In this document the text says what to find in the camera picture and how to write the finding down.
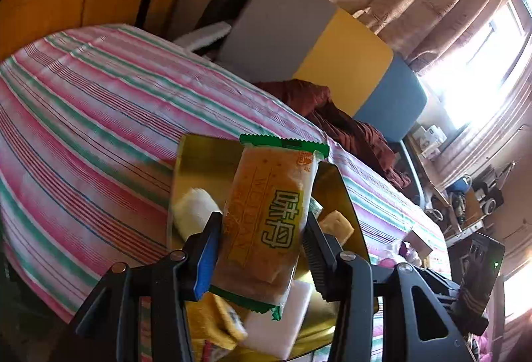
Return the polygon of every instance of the yellow cushion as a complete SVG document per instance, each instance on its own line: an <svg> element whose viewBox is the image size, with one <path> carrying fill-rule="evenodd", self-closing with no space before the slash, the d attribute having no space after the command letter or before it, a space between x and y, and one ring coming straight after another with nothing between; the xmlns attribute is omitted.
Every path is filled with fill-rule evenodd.
<svg viewBox="0 0 532 362"><path fill-rule="evenodd" d="M328 86L336 107L353 116L377 87L393 51L338 8L294 78Z"/></svg>

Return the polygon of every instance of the striped bedsheet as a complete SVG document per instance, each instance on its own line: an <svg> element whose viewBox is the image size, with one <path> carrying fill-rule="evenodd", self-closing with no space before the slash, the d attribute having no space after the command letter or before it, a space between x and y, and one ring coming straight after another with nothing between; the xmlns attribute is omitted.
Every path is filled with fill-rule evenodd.
<svg viewBox="0 0 532 362"><path fill-rule="evenodd" d="M169 190L185 133L327 142L372 260L414 223L450 266L417 206L320 129L230 72L126 25L47 36L0 65L0 208L6 255L65 321L116 261L167 252ZM380 359L382 315L374 325Z"/></svg>

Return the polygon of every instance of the yellow tray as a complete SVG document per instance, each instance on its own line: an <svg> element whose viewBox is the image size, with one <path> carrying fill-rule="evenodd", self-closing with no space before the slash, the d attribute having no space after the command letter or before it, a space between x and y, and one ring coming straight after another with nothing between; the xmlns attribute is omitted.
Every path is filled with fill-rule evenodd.
<svg viewBox="0 0 532 362"><path fill-rule="evenodd" d="M183 136L177 153L170 204L174 204L190 188L203 188L216 201L220 209L223 209L225 200L229 196L232 180L243 149L243 145L234 140L215 139L214 137L196 134ZM321 216L324 217L328 213L338 210L349 220L355 231L345 243L344 248L369 261L368 249L365 245L355 210L349 199L340 171L334 164L325 161L320 162L312 187L312 196L324 208ZM167 229L169 248L181 248L184 242L172 227L171 211L168 214ZM304 256L300 256L295 278L312 283L312 276ZM247 315L247 310L239 306L235 306L235 309L241 318L244 319ZM336 313L336 304L325 302L321 295L314 290L303 325L292 349L291 358L329 344L333 339ZM223 360L269 362L276 360L276 358L237 347L229 355L225 356Z"/></svg>

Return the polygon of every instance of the window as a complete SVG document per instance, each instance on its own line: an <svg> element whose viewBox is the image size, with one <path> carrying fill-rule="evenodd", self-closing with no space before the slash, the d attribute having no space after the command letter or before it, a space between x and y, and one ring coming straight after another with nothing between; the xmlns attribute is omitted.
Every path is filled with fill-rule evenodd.
<svg viewBox="0 0 532 362"><path fill-rule="evenodd" d="M521 316L532 307L530 283L532 283L532 262L530 261L504 282L506 323Z"/></svg>
<svg viewBox="0 0 532 362"><path fill-rule="evenodd" d="M526 30L528 21L523 24L509 1L463 48L423 77L457 130L497 111L497 92L523 47Z"/></svg>

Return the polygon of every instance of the blue cushion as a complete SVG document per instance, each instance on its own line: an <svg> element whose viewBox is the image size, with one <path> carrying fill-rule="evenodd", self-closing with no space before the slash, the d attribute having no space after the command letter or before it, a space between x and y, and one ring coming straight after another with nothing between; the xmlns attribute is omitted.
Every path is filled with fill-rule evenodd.
<svg viewBox="0 0 532 362"><path fill-rule="evenodd" d="M354 119L376 127L389 142L402 140L419 117L427 96L398 53Z"/></svg>

